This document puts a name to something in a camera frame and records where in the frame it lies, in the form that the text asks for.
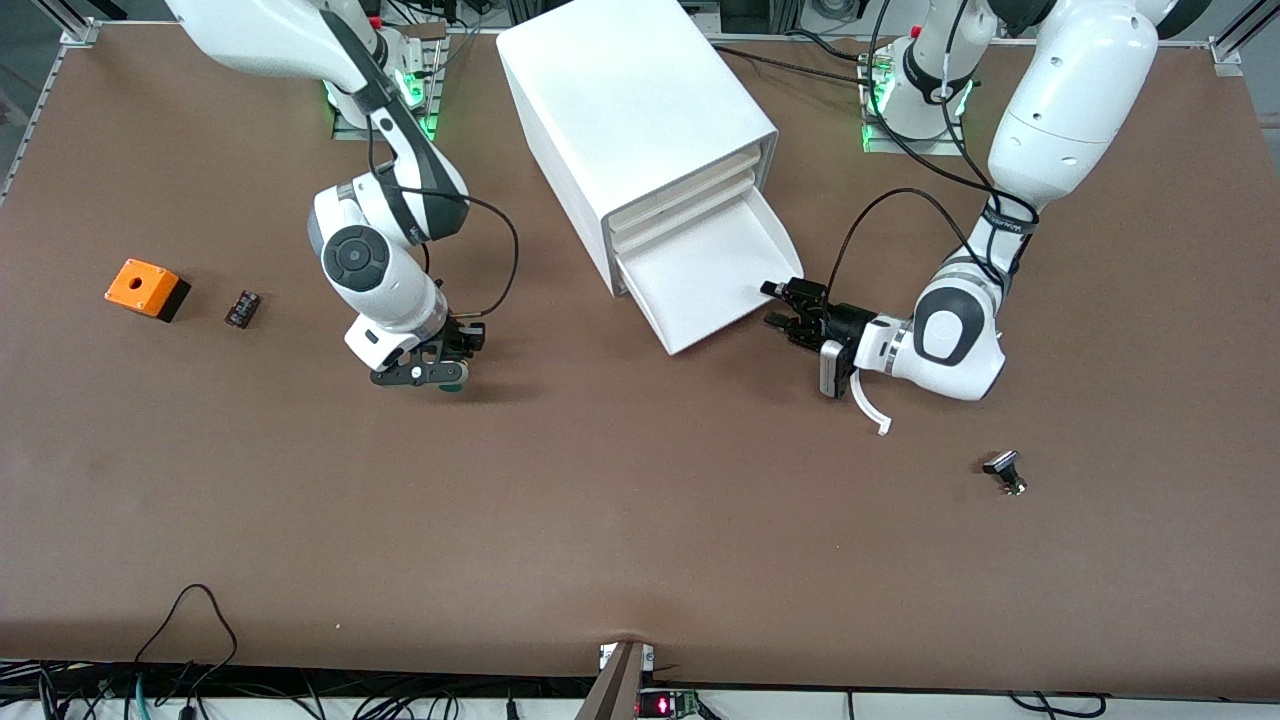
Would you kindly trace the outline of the red LED display module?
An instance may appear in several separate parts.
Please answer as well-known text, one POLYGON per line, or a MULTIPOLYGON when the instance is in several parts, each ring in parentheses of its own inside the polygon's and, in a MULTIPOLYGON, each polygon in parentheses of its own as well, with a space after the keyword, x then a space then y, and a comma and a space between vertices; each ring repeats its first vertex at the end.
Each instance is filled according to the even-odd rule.
POLYGON ((636 720, 685 720, 700 716, 701 702, 694 691, 649 689, 637 693, 636 720))

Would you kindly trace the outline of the orange button box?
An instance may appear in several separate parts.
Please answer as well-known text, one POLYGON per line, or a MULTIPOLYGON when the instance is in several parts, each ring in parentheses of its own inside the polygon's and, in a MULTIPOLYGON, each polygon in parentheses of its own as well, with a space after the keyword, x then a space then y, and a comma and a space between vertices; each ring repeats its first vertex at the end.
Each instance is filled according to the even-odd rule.
POLYGON ((111 281, 104 299, 142 316, 172 323, 189 291, 189 282, 177 273, 131 258, 111 281))

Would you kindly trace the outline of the black headed switch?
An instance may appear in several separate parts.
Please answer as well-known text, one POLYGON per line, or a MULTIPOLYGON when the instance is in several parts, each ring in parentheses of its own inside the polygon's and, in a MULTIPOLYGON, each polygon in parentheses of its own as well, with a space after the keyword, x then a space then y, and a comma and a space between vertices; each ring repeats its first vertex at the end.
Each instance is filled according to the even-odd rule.
POLYGON ((1019 496, 1027 491, 1027 482, 1018 471, 1019 457, 1016 450, 1007 450, 984 461, 980 469, 984 474, 998 478, 1006 495, 1019 496))

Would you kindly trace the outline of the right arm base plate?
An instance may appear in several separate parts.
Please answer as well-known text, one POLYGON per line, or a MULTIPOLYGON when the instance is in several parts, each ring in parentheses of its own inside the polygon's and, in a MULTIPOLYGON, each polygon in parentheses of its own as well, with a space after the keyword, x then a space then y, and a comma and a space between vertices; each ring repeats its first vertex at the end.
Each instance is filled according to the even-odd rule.
MULTIPOLYGON (((426 137, 434 138, 451 37, 422 37, 424 29, 426 26, 411 26, 407 31, 396 26, 374 28, 372 59, 385 77, 384 85, 396 91, 426 137)), ((325 90, 332 109, 332 137, 369 138, 367 113, 334 85, 326 83, 325 90)))

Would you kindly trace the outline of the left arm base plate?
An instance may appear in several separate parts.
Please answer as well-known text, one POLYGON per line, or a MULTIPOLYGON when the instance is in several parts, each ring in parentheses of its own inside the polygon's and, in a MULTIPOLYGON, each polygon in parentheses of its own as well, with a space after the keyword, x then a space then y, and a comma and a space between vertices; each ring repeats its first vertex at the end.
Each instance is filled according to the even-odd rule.
POLYGON ((952 128, 929 138, 909 138, 905 135, 891 135, 883 124, 873 115, 864 115, 861 132, 861 147, 864 152, 893 152, 906 154, 908 150, 916 155, 937 155, 959 158, 961 152, 964 133, 963 128, 952 128))

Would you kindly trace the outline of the white curved plastic strip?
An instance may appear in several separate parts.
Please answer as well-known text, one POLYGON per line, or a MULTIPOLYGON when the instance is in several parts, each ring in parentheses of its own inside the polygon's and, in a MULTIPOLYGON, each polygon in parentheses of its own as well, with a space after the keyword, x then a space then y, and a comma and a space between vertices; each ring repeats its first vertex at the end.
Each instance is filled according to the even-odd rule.
POLYGON ((892 418, 883 414, 867 396, 861 383, 861 370, 854 369, 850 379, 850 389, 855 405, 874 425, 878 436, 887 436, 892 427, 892 418))

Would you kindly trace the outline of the white lowest cabinet drawer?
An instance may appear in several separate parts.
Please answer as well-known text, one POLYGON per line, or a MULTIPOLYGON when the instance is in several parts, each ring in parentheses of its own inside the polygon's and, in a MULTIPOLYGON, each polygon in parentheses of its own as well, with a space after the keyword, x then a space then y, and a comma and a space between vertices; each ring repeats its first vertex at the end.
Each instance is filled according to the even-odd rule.
POLYGON ((669 355, 759 309, 762 283, 804 274, 788 232, 759 188, 616 259, 625 288, 669 355))

